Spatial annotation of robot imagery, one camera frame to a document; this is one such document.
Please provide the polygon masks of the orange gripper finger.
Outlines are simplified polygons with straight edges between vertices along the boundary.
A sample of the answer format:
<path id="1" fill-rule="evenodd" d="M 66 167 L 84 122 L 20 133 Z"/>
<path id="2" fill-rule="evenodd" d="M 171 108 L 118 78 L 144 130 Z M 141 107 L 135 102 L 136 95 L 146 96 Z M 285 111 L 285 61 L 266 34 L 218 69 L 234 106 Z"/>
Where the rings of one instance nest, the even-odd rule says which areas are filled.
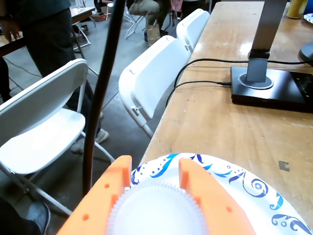
<path id="1" fill-rule="evenodd" d="M 130 186 L 132 157 L 117 158 L 82 199 L 59 235 L 105 235 L 110 212 Z"/>
<path id="2" fill-rule="evenodd" d="M 179 160 L 179 185 L 195 199 L 210 235 L 254 235 L 245 211 L 203 167 Z"/>

